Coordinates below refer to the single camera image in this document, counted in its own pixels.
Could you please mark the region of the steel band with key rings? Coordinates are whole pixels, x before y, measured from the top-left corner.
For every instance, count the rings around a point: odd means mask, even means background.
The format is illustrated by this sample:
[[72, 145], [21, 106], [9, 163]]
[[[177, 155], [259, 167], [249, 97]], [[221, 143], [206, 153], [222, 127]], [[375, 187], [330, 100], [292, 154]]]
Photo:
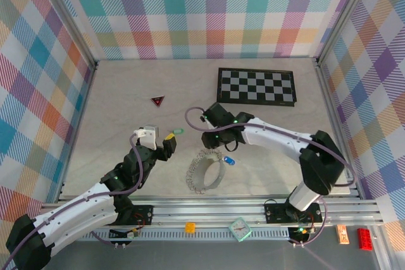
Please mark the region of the steel band with key rings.
[[[205, 176], [208, 169], [215, 163], [219, 165], [219, 171], [215, 180], [209, 185], [205, 183]], [[187, 173], [186, 184], [196, 194], [204, 194], [207, 190], [216, 189], [226, 173], [223, 154], [218, 149], [203, 149], [193, 158]]]

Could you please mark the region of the black grey chessboard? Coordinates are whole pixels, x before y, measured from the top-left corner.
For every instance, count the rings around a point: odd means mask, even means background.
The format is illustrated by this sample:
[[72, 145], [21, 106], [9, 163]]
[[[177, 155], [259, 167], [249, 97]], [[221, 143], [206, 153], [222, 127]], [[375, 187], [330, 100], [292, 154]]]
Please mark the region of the black grey chessboard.
[[219, 68], [216, 101], [293, 107], [297, 102], [294, 74], [281, 70]]

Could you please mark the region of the small circuit board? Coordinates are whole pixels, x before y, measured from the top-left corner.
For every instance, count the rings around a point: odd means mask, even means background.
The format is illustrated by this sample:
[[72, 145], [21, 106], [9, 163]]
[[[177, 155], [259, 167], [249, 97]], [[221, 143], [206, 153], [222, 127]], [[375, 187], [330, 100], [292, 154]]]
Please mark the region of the small circuit board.
[[288, 227], [290, 243], [305, 243], [310, 239], [311, 234], [316, 233], [315, 227]]
[[138, 228], [132, 228], [127, 231], [121, 231], [121, 230], [114, 230], [110, 229], [108, 232], [108, 237], [109, 238], [129, 238], [133, 239], [135, 237], [139, 236], [139, 229]]

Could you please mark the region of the teal square clock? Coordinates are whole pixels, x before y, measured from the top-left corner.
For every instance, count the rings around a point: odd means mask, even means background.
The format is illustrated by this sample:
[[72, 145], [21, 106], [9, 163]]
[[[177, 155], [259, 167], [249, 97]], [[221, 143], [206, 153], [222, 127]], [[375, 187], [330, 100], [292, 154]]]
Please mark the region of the teal square clock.
[[251, 227], [243, 218], [236, 219], [228, 228], [238, 242], [243, 242], [252, 233]]

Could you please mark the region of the orange wooden block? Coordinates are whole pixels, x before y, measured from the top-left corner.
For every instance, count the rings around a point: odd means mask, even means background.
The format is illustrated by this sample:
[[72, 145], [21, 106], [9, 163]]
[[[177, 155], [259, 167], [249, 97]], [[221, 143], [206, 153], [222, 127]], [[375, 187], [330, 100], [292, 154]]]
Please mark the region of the orange wooden block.
[[340, 245], [349, 245], [350, 241], [349, 241], [349, 236], [348, 236], [348, 233], [347, 233], [346, 225], [338, 224], [336, 226], [336, 231], [337, 231], [338, 243]]

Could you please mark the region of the red toy brick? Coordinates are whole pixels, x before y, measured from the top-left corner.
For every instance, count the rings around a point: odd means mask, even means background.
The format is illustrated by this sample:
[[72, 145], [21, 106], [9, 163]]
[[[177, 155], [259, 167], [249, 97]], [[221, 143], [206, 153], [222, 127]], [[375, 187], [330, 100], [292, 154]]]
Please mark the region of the red toy brick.
[[358, 228], [358, 243], [360, 250], [372, 251], [373, 244], [371, 240], [371, 233], [369, 229], [366, 228]]

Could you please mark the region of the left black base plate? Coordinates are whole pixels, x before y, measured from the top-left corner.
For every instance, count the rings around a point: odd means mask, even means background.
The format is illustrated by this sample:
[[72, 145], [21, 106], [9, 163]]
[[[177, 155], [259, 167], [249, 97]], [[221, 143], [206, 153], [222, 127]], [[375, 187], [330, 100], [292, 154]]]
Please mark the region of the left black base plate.
[[134, 205], [129, 211], [127, 224], [136, 226], [149, 226], [153, 220], [153, 205]]

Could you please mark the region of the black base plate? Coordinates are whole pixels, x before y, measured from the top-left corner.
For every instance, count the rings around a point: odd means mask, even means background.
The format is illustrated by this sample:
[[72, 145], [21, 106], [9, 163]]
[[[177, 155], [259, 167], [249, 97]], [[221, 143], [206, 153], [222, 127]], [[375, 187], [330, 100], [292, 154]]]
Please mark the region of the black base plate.
[[286, 204], [265, 204], [265, 218], [268, 224], [311, 224], [323, 221], [317, 203], [312, 203], [305, 211], [298, 211]]
[[127, 224], [136, 226], [149, 226], [153, 220], [153, 205], [134, 205], [129, 211]]

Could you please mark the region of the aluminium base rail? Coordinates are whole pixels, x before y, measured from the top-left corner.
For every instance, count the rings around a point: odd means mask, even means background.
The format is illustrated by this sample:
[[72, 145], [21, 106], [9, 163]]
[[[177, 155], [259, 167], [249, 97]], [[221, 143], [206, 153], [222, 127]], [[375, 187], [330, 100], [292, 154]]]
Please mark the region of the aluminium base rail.
[[[224, 227], [237, 218], [258, 227], [266, 224], [263, 196], [252, 197], [136, 197], [135, 205], [152, 205], [152, 227], [179, 228], [186, 222], [198, 227]], [[374, 200], [358, 197], [325, 198], [328, 214], [325, 224], [373, 226], [383, 224], [382, 214]]]

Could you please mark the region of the aluminium side rail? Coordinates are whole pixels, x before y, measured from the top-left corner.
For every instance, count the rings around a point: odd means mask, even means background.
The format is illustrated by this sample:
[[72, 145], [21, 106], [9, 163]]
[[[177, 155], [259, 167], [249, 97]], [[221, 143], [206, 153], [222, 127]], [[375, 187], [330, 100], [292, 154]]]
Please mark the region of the aluminium side rail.
[[100, 63], [100, 61], [96, 61], [95, 66], [93, 67], [93, 69], [91, 71], [91, 74], [90, 74], [89, 83], [88, 83], [88, 86], [87, 86], [87, 91], [85, 93], [85, 96], [84, 96], [84, 99], [83, 99], [83, 102], [82, 102], [82, 107], [80, 109], [79, 116], [78, 116], [77, 127], [76, 127], [76, 129], [75, 129], [75, 131], [73, 132], [73, 135], [72, 135], [72, 143], [70, 145], [70, 150], [68, 152], [64, 168], [63, 168], [63, 170], [61, 172], [61, 178], [60, 178], [60, 181], [58, 183], [58, 191], [55, 194], [54, 202], [59, 202], [59, 198], [61, 197], [61, 194], [63, 193], [63, 188], [64, 188], [65, 183], [66, 183], [66, 176], [67, 176], [67, 173], [68, 173], [70, 160], [72, 158], [72, 155], [73, 155], [76, 143], [77, 143], [78, 134], [80, 132], [80, 127], [81, 127], [81, 124], [82, 124], [82, 121], [83, 121], [84, 113], [85, 113], [85, 110], [86, 110], [86, 107], [87, 107], [87, 103], [88, 103], [89, 96], [90, 96], [90, 93], [91, 93], [91, 90], [92, 90], [94, 79], [96, 77], [96, 73], [97, 73], [98, 68], [99, 68], [99, 63]]
[[356, 172], [356, 168], [353, 164], [351, 151], [344, 136], [344, 130], [341, 126], [339, 113], [333, 101], [332, 91], [330, 90], [325, 73], [320, 64], [318, 63], [317, 59], [313, 59], [313, 64], [318, 82], [320, 84], [320, 89], [323, 94], [323, 100], [327, 108], [327, 114], [332, 127], [332, 132], [335, 138], [336, 145], [340, 149], [345, 160], [349, 163], [349, 165], [352, 168], [352, 171], [350, 169], [345, 169], [344, 171], [345, 177], [347, 178], [348, 182], [355, 181], [355, 183], [349, 186], [349, 188], [351, 190], [356, 190], [358, 197], [360, 199], [364, 199], [365, 198], [364, 191], [362, 189], [361, 184], [359, 184], [359, 177]]

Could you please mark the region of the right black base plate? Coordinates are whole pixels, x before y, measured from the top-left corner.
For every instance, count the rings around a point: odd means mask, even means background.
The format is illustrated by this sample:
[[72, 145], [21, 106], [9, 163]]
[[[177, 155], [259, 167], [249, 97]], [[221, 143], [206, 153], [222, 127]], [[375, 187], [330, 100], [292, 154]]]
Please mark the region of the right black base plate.
[[286, 204], [265, 204], [265, 218], [268, 224], [311, 224], [323, 221], [317, 203], [312, 203], [305, 211], [298, 211]]

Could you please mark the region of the aluminium frame post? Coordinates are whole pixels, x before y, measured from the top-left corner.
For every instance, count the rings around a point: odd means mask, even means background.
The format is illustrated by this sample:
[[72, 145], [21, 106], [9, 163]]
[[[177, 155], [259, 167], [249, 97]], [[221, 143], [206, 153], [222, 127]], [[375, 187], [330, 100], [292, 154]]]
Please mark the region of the aluminium frame post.
[[327, 29], [324, 32], [324, 35], [320, 41], [320, 45], [317, 48], [317, 51], [314, 55], [314, 62], [316, 66], [321, 68], [324, 65], [324, 62], [327, 56], [333, 49], [338, 36], [341, 34], [345, 24], [348, 19], [350, 19], [354, 9], [356, 8], [359, 0], [339, 0], [339, 3], [336, 6], [338, 11], [335, 11], [331, 17], [332, 26], [327, 26]]
[[97, 60], [92, 55], [90, 48], [85, 42], [85, 39], [82, 37], [80, 30], [70, 14], [64, 0], [50, 0], [50, 2], [54, 6], [54, 10], [57, 12], [67, 31], [70, 33], [72, 40], [74, 43], [76, 43], [78, 50], [90, 64], [91, 69], [93, 71], [97, 70]]

